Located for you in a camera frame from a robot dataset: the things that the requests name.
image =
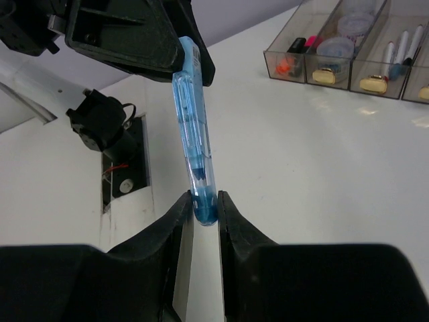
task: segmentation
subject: pen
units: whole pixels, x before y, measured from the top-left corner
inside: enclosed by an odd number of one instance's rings
[[[423,36],[423,26],[419,25],[414,32],[413,39],[411,41],[410,49],[408,49],[407,55],[404,60],[404,65],[411,66],[413,63],[414,56],[416,55],[418,45]]]
[[[395,52],[395,44],[389,42],[384,51],[383,64],[381,65],[381,76],[385,81],[389,81],[389,67],[393,59],[393,52]]]
[[[405,51],[408,43],[408,32],[402,32],[399,45],[397,47],[396,57],[393,61],[393,66],[389,72],[389,80],[395,81],[401,74],[403,69],[402,63],[404,62]]]
[[[217,220],[217,192],[211,160],[202,90],[200,50],[189,38],[179,38],[185,51],[183,69],[173,74],[173,94],[190,181],[194,213],[202,225]]]

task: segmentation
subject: label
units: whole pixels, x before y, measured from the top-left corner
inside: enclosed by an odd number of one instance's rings
[[[362,44],[363,39],[365,38],[365,34],[361,34],[358,36],[345,36],[347,39],[350,39],[355,44],[355,54],[357,54],[359,50],[359,46]]]
[[[329,68],[331,69],[335,74],[340,74],[341,73],[341,65],[340,64],[319,64],[318,65],[319,69],[322,68]]]
[[[194,67],[200,68],[201,67],[200,50],[198,49],[197,46],[193,46],[192,51],[193,51],[193,57],[194,57],[194,59],[193,59]]]

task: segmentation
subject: screw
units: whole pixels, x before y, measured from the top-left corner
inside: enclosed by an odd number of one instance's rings
[[[86,34],[85,35],[85,42],[87,42],[88,44],[91,44],[91,45],[95,45],[95,43],[97,42],[97,37],[95,37],[94,34]]]
[[[125,179],[121,184],[119,185],[119,191],[122,193],[129,193],[134,186],[134,182],[131,179]]]
[[[124,125],[123,125],[123,128],[124,129],[129,129],[131,127],[131,121],[128,121],[127,123],[125,123]]]

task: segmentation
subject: red wire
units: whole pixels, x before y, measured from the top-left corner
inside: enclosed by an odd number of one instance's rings
[[[112,172],[116,169],[123,169],[123,168],[128,168],[128,164],[120,164],[118,166],[111,166],[106,171],[104,171],[103,174],[107,174],[107,173]]]

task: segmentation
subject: marker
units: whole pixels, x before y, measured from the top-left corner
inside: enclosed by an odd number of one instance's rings
[[[410,49],[408,50],[404,60],[404,65],[406,66],[412,65],[414,56],[416,55],[416,52],[418,49],[418,45],[420,44],[420,40],[422,39],[422,36],[423,36],[423,30],[424,29],[422,25],[419,25],[416,28],[416,31],[414,32],[414,35],[413,35],[413,40],[411,41]]]
[[[304,45],[306,43],[306,38],[296,38],[292,45],[290,45],[288,49],[288,53],[290,54],[299,54],[301,53]],[[280,60],[280,63],[275,67],[275,72],[279,75],[284,75],[289,72],[295,65],[295,58],[286,55],[285,58]]]
[[[389,42],[384,51],[383,64],[381,65],[381,76],[385,79],[386,82],[389,81],[389,68],[394,52],[395,44],[393,42]]]
[[[292,45],[289,47],[287,52],[290,52],[292,54],[297,54],[302,51],[302,48],[304,47],[306,43],[306,38],[296,38]]]
[[[308,37],[308,40],[306,41],[304,47],[302,47],[301,53],[305,54],[307,50],[314,44],[316,41],[317,36],[310,36]]]
[[[393,61],[394,65],[392,66],[389,73],[389,79],[391,81],[395,81],[400,76],[402,69],[404,69],[402,63],[404,62],[405,51],[408,43],[408,36],[409,34],[406,30],[402,32],[399,46],[397,47],[396,57]]]

